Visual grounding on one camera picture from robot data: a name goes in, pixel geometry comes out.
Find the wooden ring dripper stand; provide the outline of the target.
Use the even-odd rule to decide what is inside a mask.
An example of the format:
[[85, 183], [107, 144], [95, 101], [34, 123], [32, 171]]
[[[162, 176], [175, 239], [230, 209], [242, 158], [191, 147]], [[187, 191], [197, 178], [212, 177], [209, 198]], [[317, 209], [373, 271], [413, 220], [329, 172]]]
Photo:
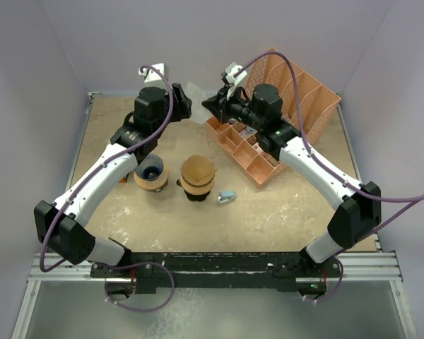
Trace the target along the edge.
[[203, 184], [192, 184], [181, 177], [179, 179], [181, 187], [188, 193], [194, 196], [201, 196], [211, 191], [215, 185], [215, 178], [209, 179]]

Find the brown paper coffee filter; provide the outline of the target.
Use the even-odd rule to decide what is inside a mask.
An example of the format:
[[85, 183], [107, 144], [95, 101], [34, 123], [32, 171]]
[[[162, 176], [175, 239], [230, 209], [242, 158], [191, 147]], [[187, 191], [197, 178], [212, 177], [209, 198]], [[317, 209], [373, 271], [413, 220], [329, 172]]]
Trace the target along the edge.
[[190, 186], [201, 186], [214, 178], [217, 169], [207, 157], [193, 155], [184, 161], [180, 171], [183, 180]]

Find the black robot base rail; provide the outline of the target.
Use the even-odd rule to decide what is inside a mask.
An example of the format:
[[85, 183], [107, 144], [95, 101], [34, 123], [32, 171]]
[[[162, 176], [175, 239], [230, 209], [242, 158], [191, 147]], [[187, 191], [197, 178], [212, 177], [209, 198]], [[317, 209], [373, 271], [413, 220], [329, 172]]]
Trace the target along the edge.
[[274, 289], [322, 294], [327, 278], [339, 278], [336, 258], [315, 263], [299, 252], [133, 252], [118, 268], [95, 263], [94, 278], [129, 280], [136, 294], [159, 288]]

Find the blue ribbed dripper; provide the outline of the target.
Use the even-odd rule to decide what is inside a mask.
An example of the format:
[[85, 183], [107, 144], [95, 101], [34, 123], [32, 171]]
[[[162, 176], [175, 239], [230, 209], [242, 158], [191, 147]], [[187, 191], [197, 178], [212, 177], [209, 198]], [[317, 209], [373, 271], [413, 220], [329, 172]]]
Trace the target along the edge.
[[162, 159], [155, 154], [149, 154], [136, 167], [135, 174], [144, 181], [154, 181], [163, 173], [163, 170], [164, 163]]

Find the white paper coffee filter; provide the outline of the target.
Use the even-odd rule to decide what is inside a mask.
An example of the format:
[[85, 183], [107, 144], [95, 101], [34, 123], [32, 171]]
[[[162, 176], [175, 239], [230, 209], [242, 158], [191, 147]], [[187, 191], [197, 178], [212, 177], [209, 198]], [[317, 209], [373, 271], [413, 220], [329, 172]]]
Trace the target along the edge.
[[189, 81], [185, 88], [186, 96], [192, 101], [192, 115], [190, 120], [196, 124], [204, 124], [213, 115], [203, 105], [202, 102], [207, 100], [208, 97], [206, 92], [201, 89], [198, 85]]

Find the orange coffee filter bag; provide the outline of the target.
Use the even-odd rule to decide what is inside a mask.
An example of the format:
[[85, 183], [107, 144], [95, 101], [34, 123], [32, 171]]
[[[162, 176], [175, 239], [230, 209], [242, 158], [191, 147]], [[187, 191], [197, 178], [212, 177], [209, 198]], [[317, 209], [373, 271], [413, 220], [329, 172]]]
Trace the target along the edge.
[[129, 175], [126, 175], [126, 176], [122, 177], [122, 178], [119, 180], [119, 182], [120, 182], [120, 183], [127, 183], [127, 181], [128, 181], [128, 177], [129, 177]]

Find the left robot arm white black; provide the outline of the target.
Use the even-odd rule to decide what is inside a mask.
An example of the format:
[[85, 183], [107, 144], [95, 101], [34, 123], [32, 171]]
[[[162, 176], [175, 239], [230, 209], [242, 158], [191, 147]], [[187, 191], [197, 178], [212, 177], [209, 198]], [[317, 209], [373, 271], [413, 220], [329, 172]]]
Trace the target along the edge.
[[52, 250], [72, 264], [104, 263], [116, 277], [128, 274], [129, 250], [112, 239], [93, 236], [86, 225], [116, 184], [157, 147], [166, 126], [190, 118], [191, 108], [192, 101], [179, 83], [170, 90], [143, 88], [134, 101], [134, 110], [126, 115], [96, 163], [62, 196], [35, 206], [42, 251]]

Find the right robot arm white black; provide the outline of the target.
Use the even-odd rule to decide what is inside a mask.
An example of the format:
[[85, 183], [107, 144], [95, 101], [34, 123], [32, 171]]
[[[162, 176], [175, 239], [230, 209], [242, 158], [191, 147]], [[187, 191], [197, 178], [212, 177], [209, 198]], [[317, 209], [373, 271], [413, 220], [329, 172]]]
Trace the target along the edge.
[[365, 239], [381, 223], [381, 190], [373, 182], [363, 184], [331, 164], [304, 141], [300, 131], [282, 117], [283, 101], [273, 85], [260, 84], [251, 99], [241, 88], [232, 96], [228, 86], [201, 104], [224, 124], [230, 119], [255, 129], [259, 147], [300, 173], [334, 209], [326, 231], [308, 244], [300, 259], [301, 271], [316, 276], [325, 261]]

